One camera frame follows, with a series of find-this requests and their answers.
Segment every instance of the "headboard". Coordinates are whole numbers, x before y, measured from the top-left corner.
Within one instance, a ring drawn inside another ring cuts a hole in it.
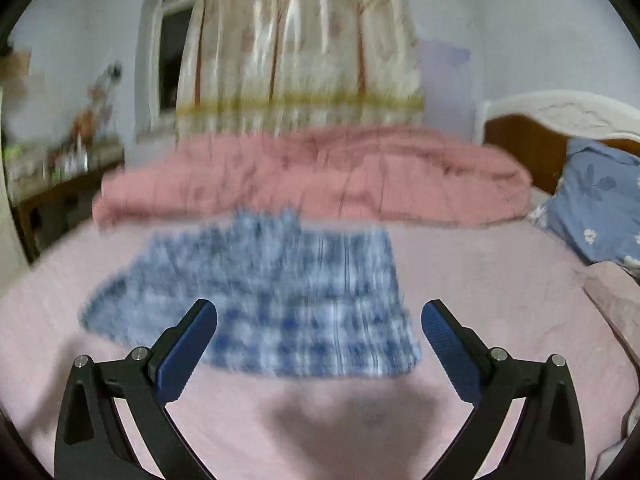
[[[571,137],[640,156],[640,110],[588,92],[532,92],[482,104],[474,142],[502,147],[531,172],[534,186],[553,194]]]

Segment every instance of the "blue pillow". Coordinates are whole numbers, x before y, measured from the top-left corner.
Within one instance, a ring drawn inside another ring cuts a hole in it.
[[[610,260],[640,276],[640,158],[571,139],[546,225],[589,263]]]

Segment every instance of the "beige curtain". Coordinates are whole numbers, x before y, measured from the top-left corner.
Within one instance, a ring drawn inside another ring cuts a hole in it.
[[[197,0],[178,132],[421,121],[414,46],[405,0]]]

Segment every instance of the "silver bolt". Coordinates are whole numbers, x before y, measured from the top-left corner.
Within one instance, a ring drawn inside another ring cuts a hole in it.
[[[78,368],[82,368],[85,364],[89,362],[89,358],[86,355],[79,355],[76,357],[74,361],[74,365]]]
[[[566,359],[562,357],[560,354],[553,354],[551,356],[551,361],[556,366],[564,366],[566,364]]]
[[[131,357],[134,361],[142,361],[149,353],[149,350],[143,346],[139,346],[135,348],[133,352],[131,352]]]
[[[491,349],[491,357],[493,357],[496,361],[504,361],[509,357],[507,351],[504,348],[496,347]]]

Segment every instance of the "blue plaid fabric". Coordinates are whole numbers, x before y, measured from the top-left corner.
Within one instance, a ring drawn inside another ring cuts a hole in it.
[[[295,215],[240,213],[231,227],[157,237],[98,291],[82,325],[151,346],[198,298],[218,310],[201,362],[276,376],[388,376],[420,348],[384,230],[302,230]]]

